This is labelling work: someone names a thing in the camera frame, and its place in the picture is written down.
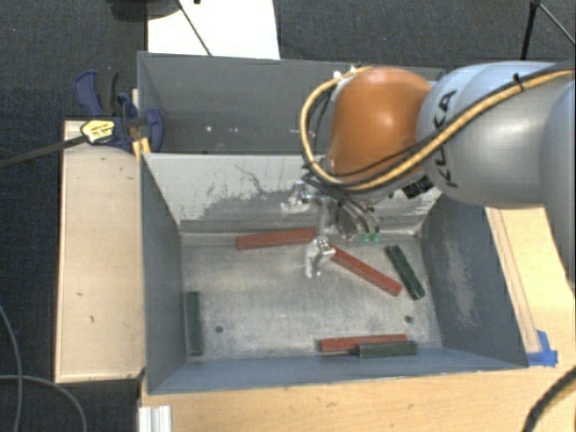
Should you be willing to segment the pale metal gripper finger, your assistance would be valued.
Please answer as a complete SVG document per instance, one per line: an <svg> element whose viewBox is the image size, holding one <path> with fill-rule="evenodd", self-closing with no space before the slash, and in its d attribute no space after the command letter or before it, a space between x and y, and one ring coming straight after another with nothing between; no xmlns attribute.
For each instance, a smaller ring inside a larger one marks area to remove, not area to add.
<svg viewBox="0 0 576 432"><path fill-rule="evenodd" d="M336 254L336 249L325 236L313 239L305 249L304 273L309 279L320 275L320 267Z"/></svg>
<svg viewBox="0 0 576 432"><path fill-rule="evenodd" d="M284 214L304 214L311 208L312 200L307 184L298 180L293 184L286 201L280 203L281 211Z"/></svg>

